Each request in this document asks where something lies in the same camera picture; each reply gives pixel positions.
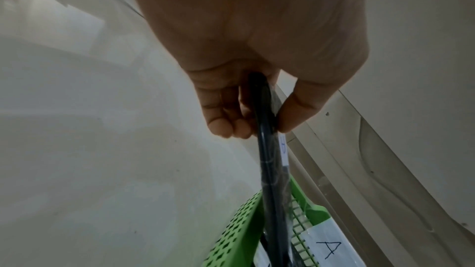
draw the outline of white sticker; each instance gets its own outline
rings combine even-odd
[[[282,166],[288,166],[287,142],[284,133],[279,133],[279,148],[281,149]]]
[[[300,234],[320,267],[364,267],[358,253],[333,218]]]
[[[256,254],[254,255],[254,265],[256,267],[270,267],[271,261],[261,242],[257,244]]]

